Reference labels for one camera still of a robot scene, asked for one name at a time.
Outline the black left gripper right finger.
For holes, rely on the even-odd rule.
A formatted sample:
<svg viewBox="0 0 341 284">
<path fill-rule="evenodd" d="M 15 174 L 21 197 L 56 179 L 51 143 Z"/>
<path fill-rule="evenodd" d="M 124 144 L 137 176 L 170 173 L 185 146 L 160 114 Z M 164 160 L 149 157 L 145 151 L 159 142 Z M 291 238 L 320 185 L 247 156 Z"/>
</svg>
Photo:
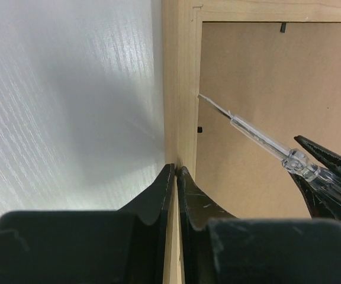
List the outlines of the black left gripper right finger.
<svg viewBox="0 0 341 284">
<path fill-rule="evenodd" d="M 185 283 L 341 283 L 341 222 L 238 219 L 177 173 Z"/>
</svg>

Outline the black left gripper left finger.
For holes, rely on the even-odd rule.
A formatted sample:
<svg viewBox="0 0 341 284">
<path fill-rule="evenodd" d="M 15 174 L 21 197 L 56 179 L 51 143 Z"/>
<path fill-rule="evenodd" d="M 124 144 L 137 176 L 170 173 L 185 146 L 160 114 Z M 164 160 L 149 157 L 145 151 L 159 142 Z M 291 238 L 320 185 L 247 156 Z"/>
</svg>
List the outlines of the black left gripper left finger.
<svg viewBox="0 0 341 284">
<path fill-rule="evenodd" d="M 175 167 L 116 211 L 0 217 L 0 283 L 162 283 Z"/>
</svg>

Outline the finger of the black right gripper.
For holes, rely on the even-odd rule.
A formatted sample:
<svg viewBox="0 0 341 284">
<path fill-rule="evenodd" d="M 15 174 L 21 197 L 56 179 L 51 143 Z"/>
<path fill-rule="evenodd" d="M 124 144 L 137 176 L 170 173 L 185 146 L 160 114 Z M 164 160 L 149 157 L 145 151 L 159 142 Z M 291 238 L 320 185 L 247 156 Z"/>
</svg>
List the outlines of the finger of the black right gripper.
<svg viewBox="0 0 341 284">
<path fill-rule="evenodd" d="M 301 135 L 295 136 L 294 140 L 307 150 L 318 162 L 323 164 L 332 173 L 341 178 L 341 156 L 329 149 L 307 139 Z"/>
<path fill-rule="evenodd" d="M 330 218 L 341 222 L 341 206 L 328 196 L 317 193 L 301 176 L 290 174 L 300 190 L 312 218 Z"/>
</svg>

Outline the clear handled screwdriver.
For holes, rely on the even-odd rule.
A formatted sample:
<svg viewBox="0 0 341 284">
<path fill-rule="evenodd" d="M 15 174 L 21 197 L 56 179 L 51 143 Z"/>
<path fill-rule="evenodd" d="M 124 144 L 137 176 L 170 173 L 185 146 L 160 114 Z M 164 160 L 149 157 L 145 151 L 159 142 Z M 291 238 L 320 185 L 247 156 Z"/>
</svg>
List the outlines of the clear handled screwdriver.
<svg viewBox="0 0 341 284">
<path fill-rule="evenodd" d="M 316 192 L 323 193 L 341 206 L 341 177 L 331 170 L 313 163 L 299 149 L 291 149 L 274 140 L 237 114 L 232 114 L 212 99 L 199 94 L 199 98 L 210 103 L 218 112 L 230 120 L 230 124 L 268 151 L 282 163 L 282 167 L 291 174 L 302 177 Z"/>
</svg>

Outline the wooden picture frame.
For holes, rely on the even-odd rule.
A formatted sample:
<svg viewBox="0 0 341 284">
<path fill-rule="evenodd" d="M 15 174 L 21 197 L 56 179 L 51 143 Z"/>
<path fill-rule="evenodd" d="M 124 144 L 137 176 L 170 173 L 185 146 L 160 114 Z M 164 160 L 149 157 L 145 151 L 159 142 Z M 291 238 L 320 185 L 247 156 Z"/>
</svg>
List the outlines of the wooden picture frame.
<svg viewBox="0 0 341 284">
<path fill-rule="evenodd" d="M 291 147 L 341 143 L 341 1 L 163 1 L 162 22 L 166 161 L 235 218 L 314 219 L 280 162 L 198 95 Z M 177 177 L 170 211 L 170 283 L 185 283 Z"/>
</svg>

